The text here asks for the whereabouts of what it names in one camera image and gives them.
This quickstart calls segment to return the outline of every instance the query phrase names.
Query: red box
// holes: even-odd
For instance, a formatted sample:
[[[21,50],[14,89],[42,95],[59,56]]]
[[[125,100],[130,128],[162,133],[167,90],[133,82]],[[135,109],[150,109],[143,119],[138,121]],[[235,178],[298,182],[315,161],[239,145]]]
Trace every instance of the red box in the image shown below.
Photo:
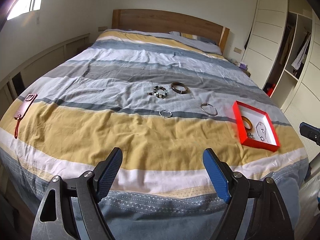
[[[239,101],[236,101],[233,104],[232,109],[236,117],[239,138],[242,145],[259,148],[259,149],[266,149],[272,152],[275,152],[276,150],[279,149],[280,143],[279,143],[278,136],[266,112]],[[253,133],[256,134],[255,138],[258,137],[256,124],[258,122],[262,122],[266,128],[265,135],[268,142],[263,142],[261,140],[255,140],[255,139],[249,138],[247,136],[247,131],[245,130],[244,123],[241,116],[245,116],[251,121],[252,131]]]

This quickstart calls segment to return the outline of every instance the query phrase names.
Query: headboard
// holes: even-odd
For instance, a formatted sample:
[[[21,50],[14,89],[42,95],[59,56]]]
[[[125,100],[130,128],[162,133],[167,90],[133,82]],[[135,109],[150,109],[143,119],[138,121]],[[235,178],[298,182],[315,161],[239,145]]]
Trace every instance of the headboard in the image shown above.
[[[223,52],[229,29],[190,15],[149,9],[113,10],[112,28],[141,32],[188,33],[214,40]]]

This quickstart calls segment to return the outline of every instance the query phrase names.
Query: bolt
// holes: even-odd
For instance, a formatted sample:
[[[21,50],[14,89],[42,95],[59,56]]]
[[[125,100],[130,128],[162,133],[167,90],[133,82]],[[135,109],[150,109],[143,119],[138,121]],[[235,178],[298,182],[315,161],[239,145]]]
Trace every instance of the bolt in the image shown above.
[[[52,178],[52,181],[53,181],[53,182],[57,182],[59,179],[60,179],[59,176],[54,176],[54,177]]]
[[[90,177],[92,175],[92,171],[86,171],[83,176],[85,176],[86,178]]]
[[[268,183],[273,183],[273,182],[274,182],[273,178],[270,178],[270,177],[267,177],[267,178],[266,178],[266,181],[267,181]]]
[[[241,178],[242,177],[242,174],[239,172],[239,171],[235,171],[233,173],[233,176],[235,176],[236,178]]]

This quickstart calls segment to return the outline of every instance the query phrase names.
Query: striped bedspread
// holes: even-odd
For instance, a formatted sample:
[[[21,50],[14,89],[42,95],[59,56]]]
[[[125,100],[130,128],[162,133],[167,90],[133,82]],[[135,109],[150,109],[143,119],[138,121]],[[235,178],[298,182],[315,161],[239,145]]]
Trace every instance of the striped bedspread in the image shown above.
[[[184,39],[108,30],[13,102],[0,122],[0,158],[33,212],[52,176],[78,177],[119,147],[123,163],[100,202],[116,239],[208,239],[225,208],[202,163],[203,151],[212,148],[247,178],[271,176],[295,226],[308,167],[298,135],[241,70]],[[176,81],[190,93],[172,91]],[[148,95],[156,85],[168,90],[166,98]],[[15,139],[13,116],[29,93],[38,96]],[[277,152],[240,144],[235,100],[269,114],[281,144]],[[218,115],[205,114],[202,103],[215,106]],[[164,109],[171,118],[159,115]],[[72,201],[82,233],[77,200]],[[247,208],[241,232],[251,200]]]

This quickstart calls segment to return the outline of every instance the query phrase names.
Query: striped pillow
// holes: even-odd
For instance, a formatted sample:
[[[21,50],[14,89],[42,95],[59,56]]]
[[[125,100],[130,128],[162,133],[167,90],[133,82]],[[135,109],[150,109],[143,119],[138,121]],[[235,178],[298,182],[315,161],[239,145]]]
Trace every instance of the striped pillow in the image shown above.
[[[187,39],[190,39],[190,40],[198,40],[198,41],[203,41],[203,42],[207,42],[207,43],[211,43],[211,44],[217,45],[215,41],[210,40],[210,39],[205,38],[205,37],[192,35],[192,34],[187,34],[187,33],[180,33],[180,32],[169,32],[169,33],[174,35],[174,36],[180,36],[180,37],[184,37],[184,38],[187,38]]]

